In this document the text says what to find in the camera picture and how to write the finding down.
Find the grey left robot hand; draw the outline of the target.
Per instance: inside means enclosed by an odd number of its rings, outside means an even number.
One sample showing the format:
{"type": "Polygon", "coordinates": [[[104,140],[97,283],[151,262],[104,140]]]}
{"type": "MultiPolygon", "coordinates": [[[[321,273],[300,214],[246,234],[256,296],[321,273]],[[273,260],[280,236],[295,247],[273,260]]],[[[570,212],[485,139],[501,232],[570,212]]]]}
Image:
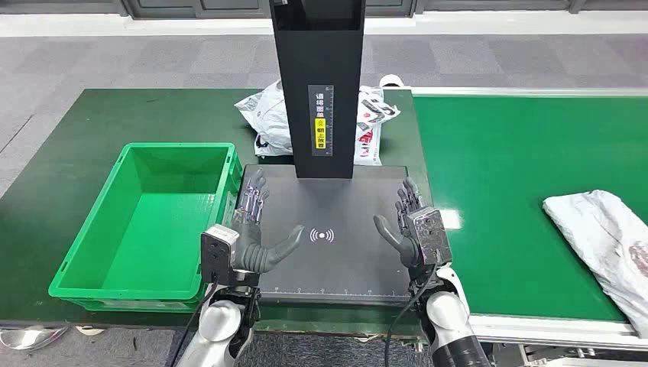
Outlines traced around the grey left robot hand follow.
{"type": "Polygon", "coordinates": [[[264,247],[261,244],[261,219],[269,190],[264,171],[258,169],[243,189],[242,199],[232,218],[232,229],[239,237],[235,244],[233,268],[264,274],[271,271],[298,246],[305,226],[297,225],[282,241],[264,247]]]}

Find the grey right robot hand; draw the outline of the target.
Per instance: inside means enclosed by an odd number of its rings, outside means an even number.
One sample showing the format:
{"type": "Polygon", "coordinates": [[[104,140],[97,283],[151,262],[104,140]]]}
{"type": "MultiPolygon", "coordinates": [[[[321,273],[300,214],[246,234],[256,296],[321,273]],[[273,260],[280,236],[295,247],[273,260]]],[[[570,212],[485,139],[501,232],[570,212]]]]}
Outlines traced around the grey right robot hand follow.
{"type": "Polygon", "coordinates": [[[374,215],[374,225],[378,233],[399,253],[401,263],[407,268],[414,268],[419,261],[418,242],[413,238],[408,226],[407,216],[422,208],[418,186],[411,177],[403,180],[398,189],[399,200],[395,203],[400,237],[391,231],[387,219],[374,215]]]}

